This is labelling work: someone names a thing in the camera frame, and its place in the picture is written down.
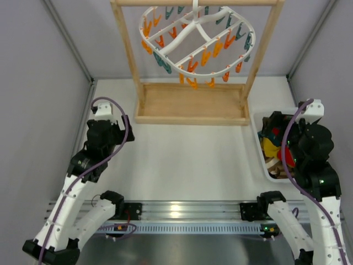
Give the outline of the black sock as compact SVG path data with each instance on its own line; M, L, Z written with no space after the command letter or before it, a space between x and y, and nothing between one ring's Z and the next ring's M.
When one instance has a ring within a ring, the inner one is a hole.
M279 147L282 143L284 131L286 129L284 119L263 117L262 123L263 125L259 132L259 136L267 138L273 145Z

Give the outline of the yellow sock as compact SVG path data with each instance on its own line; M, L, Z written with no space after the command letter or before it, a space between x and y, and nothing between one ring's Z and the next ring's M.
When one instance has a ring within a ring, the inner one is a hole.
M266 157L277 158L278 152L281 150L280 146L275 146L270 139L263 138L263 152Z

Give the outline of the red sock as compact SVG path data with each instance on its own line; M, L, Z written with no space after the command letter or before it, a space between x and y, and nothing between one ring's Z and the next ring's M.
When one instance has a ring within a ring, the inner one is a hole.
M283 161L282 159L282 148L280 148L277 152L277 159L280 161ZM292 154L290 152L290 149L285 146L285 162L288 167L294 168L295 167L295 161L292 157Z

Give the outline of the white oval clip hanger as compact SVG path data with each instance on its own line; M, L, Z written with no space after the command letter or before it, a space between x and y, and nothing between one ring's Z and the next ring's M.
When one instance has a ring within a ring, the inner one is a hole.
M228 6L149 7L139 24L141 44L168 73L227 78L250 60L255 30Z

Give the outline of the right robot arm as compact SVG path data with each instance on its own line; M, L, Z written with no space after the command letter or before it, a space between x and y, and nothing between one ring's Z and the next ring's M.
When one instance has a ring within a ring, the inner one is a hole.
M280 191L263 192L257 203L289 244L295 264L350 264L340 216L341 187L328 162L334 148L329 129L296 115L274 111L263 118L260 139L280 153L288 180L303 196L311 234L307 234Z

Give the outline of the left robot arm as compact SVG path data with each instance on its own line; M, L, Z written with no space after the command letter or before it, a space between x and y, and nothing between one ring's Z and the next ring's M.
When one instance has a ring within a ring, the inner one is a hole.
M107 120L88 120L87 140L69 164L61 194L44 226L34 239L26 240L23 252L43 264L76 264L87 241L113 217L124 212L124 196L107 190L80 221L76 218L86 199L126 142L135 137L127 115L125 129Z

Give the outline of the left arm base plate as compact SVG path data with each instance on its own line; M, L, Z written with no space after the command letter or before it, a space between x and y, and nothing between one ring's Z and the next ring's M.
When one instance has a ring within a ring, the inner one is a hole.
M121 214L118 220L140 220L142 214L142 203L124 203Z

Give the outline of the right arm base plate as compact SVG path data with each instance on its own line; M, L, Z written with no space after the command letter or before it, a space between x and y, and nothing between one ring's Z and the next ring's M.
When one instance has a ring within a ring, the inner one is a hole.
M265 209L258 203L240 203L239 207L242 220L249 222L271 220Z

